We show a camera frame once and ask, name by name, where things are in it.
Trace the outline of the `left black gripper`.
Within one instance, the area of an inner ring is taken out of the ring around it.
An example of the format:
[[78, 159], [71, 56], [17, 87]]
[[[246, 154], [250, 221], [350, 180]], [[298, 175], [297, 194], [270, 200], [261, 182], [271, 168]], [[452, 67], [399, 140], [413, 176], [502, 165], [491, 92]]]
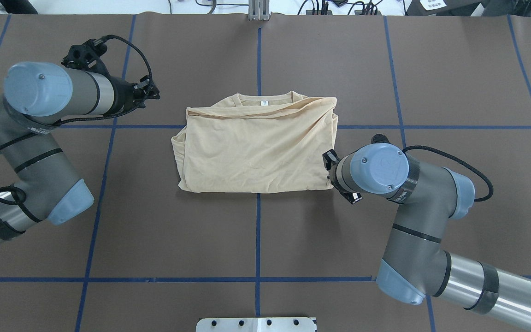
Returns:
[[116, 115], [139, 108], [139, 103], [145, 100], [160, 99], [160, 90], [150, 77], [142, 77], [138, 83], [129, 83], [122, 78], [109, 79], [114, 91], [114, 101], [109, 109], [109, 115]]

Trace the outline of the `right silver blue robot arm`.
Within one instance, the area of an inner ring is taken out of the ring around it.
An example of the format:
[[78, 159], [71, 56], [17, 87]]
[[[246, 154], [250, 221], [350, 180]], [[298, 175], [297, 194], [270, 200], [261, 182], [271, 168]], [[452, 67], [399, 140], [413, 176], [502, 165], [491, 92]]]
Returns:
[[411, 305], [442, 298], [531, 331], [530, 279], [441, 248], [448, 222], [493, 195], [482, 172], [439, 149], [400, 149], [383, 136], [346, 157], [330, 149], [322, 158], [331, 185], [350, 204], [364, 193], [398, 204], [376, 277], [382, 292]]

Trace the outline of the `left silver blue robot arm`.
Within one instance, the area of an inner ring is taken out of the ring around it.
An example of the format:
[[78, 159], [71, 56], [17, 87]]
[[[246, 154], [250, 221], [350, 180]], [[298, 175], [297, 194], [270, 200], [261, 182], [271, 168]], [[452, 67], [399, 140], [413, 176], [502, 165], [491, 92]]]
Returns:
[[63, 224], [94, 203], [53, 130], [126, 115], [158, 97], [151, 73], [129, 83], [49, 62], [13, 65], [0, 95], [0, 244], [43, 220]]

